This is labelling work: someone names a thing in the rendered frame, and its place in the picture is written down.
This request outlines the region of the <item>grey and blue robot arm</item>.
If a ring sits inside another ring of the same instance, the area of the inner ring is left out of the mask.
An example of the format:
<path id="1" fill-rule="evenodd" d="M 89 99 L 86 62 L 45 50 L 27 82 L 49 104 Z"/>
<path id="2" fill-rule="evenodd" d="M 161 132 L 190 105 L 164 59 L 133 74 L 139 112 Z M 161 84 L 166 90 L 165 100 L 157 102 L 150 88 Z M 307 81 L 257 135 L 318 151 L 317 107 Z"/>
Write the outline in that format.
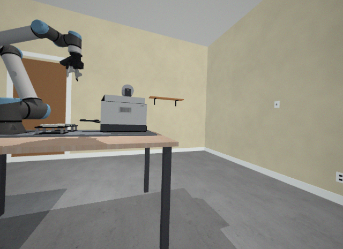
<path id="1" fill-rule="evenodd" d="M 0 97 L 0 134 L 26 133 L 22 119 L 45 119 L 50 115 L 50 106 L 37 97 L 21 61 L 23 53 L 10 45 L 44 38 L 58 47 L 68 47 L 68 52 L 81 54 L 80 34 L 74 31 L 61 34 L 41 20 L 34 20 L 29 26 L 0 31 L 0 56 L 20 98 Z"/>

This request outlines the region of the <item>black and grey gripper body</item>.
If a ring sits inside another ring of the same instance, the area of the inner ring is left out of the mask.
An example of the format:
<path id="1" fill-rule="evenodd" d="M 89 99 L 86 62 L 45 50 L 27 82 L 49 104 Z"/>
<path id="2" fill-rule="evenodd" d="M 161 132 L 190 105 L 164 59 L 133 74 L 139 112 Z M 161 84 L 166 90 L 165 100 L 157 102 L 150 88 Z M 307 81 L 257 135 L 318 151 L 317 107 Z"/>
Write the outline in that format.
<path id="1" fill-rule="evenodd" d="M 70 52 L 70 55 L 73 57 L 72 59 L 69 59 L 70 65 L 73 66 L 73 69 L 84 69 L 84 63 L 81 61 L 82 55 L 80 53 L 76 52 Z M 80 60 L 79 60 L 80 59 Z"/>

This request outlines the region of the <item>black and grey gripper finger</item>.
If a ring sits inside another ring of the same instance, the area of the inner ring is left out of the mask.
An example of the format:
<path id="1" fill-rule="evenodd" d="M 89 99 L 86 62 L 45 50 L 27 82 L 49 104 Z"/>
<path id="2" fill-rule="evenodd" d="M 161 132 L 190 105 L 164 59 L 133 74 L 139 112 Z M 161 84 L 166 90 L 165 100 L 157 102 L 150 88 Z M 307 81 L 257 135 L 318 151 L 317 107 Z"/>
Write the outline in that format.
<path id="1" fill-rule="evenodd" d="M 73 66 L 70 65 L 70 62 L 68 61 L 66 64 L 66 76 L 68 78 L 69 73 L 74 72 Z"/>
<path id="2" fill-rule="evenodd" d="M 82 76 L 82 73 L 80 73 L 77 68 L 74 69 L 74 73 L 75 73 L 75 76 L 76 76 L 76 80 L 78 81 L 78 77 Z"/>

